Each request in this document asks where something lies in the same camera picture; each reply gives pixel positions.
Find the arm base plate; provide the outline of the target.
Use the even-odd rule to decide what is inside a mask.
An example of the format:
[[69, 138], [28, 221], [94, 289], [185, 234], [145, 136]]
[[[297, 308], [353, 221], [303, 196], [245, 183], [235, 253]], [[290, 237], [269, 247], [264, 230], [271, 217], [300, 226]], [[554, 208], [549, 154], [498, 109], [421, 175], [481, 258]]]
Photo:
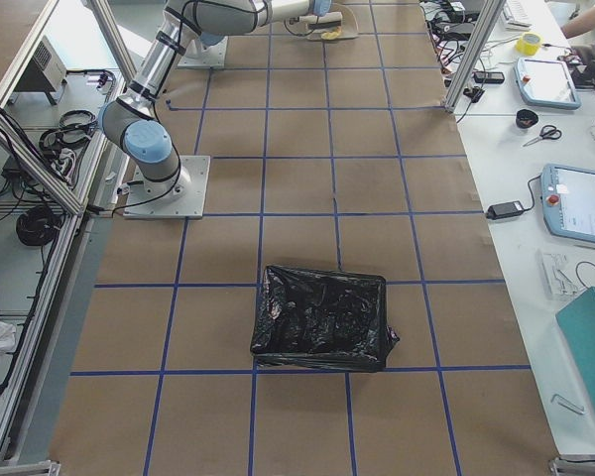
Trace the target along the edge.
[[193, 40], [180, 58], [177, 68], [182, 69], [223, 69], [228, 39], [223, 38], [213, 46], [204, 45], [200, 39]]
[[180, 157], [179, 173], [163, 182], [146, 180], [136, 166], [123, 215], [131, 219], [201, 219], [210, 168], [209, 156]]

